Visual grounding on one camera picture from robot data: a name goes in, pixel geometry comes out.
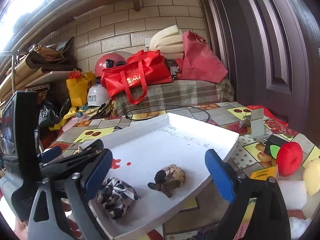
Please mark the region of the person's left hand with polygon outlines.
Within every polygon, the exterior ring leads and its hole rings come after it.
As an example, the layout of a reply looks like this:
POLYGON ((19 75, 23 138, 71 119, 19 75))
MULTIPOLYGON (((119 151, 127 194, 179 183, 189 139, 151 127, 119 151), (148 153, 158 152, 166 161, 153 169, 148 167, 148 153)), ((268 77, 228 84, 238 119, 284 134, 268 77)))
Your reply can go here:
MULTIPOLYGON (((71 206, 69 204, 67 204, 65 202, 61 202, 61 206, 62 206, 64 211, 71 211, 71 206)), ((74 222, 71 219, 67 218, 67 224, 70 227, 72 235, 75 238, 79 238, 82 235, 82 233, 79 231, 79 227, 76 224, 76 222, 74 222)), ((16 217, 14 233, 19 239, 26 240, 27 239, 27 234, 28 234, 28 222, 21 222, 16 217)))

